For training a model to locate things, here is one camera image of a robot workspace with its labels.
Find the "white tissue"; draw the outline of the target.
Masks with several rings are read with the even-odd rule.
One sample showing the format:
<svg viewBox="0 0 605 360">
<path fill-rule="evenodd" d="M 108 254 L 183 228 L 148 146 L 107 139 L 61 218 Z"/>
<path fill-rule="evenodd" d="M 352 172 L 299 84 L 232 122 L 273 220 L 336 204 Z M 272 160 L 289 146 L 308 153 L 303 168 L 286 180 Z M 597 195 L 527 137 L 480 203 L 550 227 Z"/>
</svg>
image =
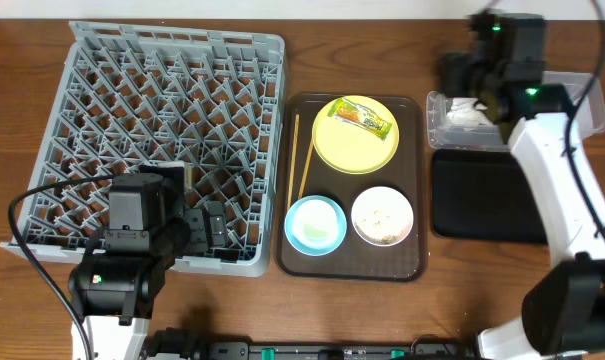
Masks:
<svg viewBox="0 0 605 360">
<path fill-rule="evenodd" d="M 446 119 L 454 126 L 492 126 L 493 123 L 484 115 L 484 110 L 486 106 L 475 98 L 453 98 Z"/>
</svg>

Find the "light blue bowl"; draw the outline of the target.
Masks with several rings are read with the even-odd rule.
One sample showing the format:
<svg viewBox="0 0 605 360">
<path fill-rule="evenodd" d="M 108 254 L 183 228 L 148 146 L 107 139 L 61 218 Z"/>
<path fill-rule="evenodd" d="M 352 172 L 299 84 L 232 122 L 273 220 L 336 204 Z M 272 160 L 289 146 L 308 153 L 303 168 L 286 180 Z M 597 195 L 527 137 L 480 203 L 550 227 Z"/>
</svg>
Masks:
<svg viewBox="0 0 605 360">
<path fill-rule="evenodd" d="M 304 238 L 305 224 L 323 227 L 329 233 L 321 242 L 309 242 Z M 348 229 L 342 208 L 332 199 L 311 195 L 296 201 L 285 217 L 285 236 L 289 244 L 299 253 L 307 256 L 324 256 L 336 250 L 343 242 Z"/>
</svg>

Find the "green snack wrapper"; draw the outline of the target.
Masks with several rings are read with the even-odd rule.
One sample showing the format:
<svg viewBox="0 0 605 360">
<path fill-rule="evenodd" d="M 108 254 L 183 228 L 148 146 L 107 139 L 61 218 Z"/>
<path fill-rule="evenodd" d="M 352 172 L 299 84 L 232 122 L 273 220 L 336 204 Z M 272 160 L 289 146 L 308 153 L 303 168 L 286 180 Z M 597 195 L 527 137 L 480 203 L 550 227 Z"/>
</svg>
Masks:
<svg viewBox="0 0 605 360">
<path fill-rule="evenodd" d="M 381 140 L 386 139 L 392 128 L 392 124 L 375 111 L 346 97 L 338 98 L 333 103 L 328 116 L 358 126 Z"/>
</svg>

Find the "white pink bowl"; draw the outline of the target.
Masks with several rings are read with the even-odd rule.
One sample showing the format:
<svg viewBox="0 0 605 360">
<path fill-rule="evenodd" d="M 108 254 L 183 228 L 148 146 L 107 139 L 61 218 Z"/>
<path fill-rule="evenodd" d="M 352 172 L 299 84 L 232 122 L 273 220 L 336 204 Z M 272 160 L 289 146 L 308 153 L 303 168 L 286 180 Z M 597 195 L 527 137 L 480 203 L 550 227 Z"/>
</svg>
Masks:
<svg viewBox="0 0 605 360">
<path fill-rule="evenodd" d="M 365 242 L 391 247 L 411 233 L 415 216 L 410 201 L 398 190 L 375 186 L 359 194 L 351 207 L 352 225 Z"/>
</svg>

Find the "pile of rice scraps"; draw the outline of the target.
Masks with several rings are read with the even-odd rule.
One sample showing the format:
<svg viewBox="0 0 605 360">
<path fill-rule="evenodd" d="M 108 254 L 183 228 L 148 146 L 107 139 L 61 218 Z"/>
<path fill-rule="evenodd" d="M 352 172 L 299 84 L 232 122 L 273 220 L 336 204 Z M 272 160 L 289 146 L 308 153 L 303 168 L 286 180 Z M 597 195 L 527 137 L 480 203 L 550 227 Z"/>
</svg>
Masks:
<svg viewBox="0 0 605 360">
<path fill-rule="evenodd" d="M 358 222 L 360 230 L 375 241 L 394 240 L 402 231 L 402 223 L 388 209 L 367 211 Z"/>
</svg>

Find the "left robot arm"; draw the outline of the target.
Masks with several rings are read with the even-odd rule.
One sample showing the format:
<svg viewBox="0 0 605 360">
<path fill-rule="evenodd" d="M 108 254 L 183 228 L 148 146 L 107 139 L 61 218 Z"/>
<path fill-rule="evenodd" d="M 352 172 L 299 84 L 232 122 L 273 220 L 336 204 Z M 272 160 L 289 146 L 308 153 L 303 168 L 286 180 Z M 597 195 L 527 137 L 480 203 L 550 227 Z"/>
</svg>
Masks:
<svg viewBox="0 0 605 360">
<path fill-rule="evenodd" d="M 192 208 L 190 170 L 146 166 L 116 176 L 109 188 L 109 225 L 87 242 L 69 277 L 73 334 L 93 359 L 137 359 L 166 272 L 184 255 L 225 241 L 220 203 Z"/>
</svg>

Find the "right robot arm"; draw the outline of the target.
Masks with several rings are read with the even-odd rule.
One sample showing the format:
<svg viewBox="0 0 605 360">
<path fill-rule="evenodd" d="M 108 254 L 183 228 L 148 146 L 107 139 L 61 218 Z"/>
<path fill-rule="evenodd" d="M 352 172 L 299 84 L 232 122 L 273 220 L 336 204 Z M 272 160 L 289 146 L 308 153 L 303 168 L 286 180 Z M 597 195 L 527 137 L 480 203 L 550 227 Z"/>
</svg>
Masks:
<svg viewBox="0 0 605 360">
<path fill-rule="evenodd" d="M 470 28 L 472 49 L 438 61 L 438 88 L 475 99 L 498 126 L 528 181 L 551 258 L 519 317 L 482 331 L 478 351 L 484 359 L 604 352 L 605 198 L 579 136 L 579 103 L 543 79 L 545 20 L 486 8 Z"/>
</svg>

